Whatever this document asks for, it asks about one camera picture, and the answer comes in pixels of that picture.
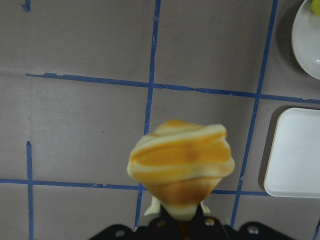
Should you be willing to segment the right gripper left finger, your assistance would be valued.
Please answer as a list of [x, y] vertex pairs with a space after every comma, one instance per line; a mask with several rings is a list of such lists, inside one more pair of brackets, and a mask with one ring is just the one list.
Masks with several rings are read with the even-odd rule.
[[153, 218], [148, 225], [132, 230], [123, 224], [110, 225], [90, 240], [179, 240], [178, 222], [168, 213], [162, 212]]

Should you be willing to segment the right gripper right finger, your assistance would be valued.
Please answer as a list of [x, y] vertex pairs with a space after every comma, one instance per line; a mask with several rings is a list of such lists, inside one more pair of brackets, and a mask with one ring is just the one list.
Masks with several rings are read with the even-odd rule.
[[204, 215], [200, 206], [187, 223], [191, 240], [291, 240], [292, 238], [267, 225], [249, 221], [238, 230], [222, 224], [217, 218]]

